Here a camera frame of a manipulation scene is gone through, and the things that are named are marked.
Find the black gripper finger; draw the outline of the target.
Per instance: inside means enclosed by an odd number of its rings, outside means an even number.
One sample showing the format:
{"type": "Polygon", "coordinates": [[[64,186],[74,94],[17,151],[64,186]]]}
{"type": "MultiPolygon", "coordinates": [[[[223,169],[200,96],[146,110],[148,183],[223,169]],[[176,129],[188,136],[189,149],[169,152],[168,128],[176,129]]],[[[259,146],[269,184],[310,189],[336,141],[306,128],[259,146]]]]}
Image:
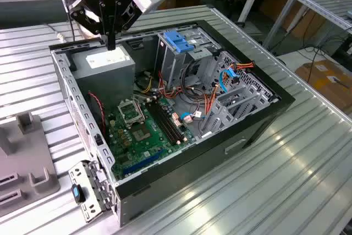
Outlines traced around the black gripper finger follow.
{"type": "Polygon", "coordinates": [[[69,15],[92,34],[100,34],[107,49],[111,50],[111,23],[106,5],[101,0],[76,0],[68,8],[69,15]]]}
{"type": "Polygon", "coordinates": [[[116,47],[116,35],[127,31],[142,14],[134,2],[124,5],[122,2],[115,2],[113,27],[111,30],[111,50],[116,47]]]}

